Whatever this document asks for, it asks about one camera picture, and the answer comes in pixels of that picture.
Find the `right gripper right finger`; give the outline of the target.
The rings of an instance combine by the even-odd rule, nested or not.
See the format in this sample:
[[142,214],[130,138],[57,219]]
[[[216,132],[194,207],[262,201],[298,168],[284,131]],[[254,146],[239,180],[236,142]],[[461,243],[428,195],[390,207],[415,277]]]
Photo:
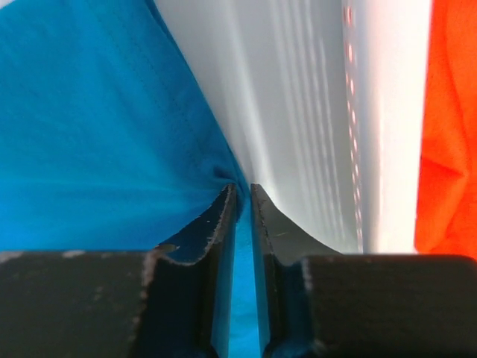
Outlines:
[[342,254],[250,188],[264,357],[474,357],[476,262]]

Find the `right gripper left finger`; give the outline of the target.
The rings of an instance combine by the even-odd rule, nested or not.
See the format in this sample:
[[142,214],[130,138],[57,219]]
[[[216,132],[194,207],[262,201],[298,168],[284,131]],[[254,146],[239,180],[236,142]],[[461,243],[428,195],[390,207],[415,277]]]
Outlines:
[[226,357],[236,188],[150,251],[1,253],[3,357]]

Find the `blue t shirt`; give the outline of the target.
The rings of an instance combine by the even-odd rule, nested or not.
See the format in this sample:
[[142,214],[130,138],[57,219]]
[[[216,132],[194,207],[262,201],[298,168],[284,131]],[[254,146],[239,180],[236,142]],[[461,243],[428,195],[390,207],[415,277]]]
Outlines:
[[258,357],[248,185],[155,4],[1,9],[2,249],[150,249],[228,183],[229,355]]

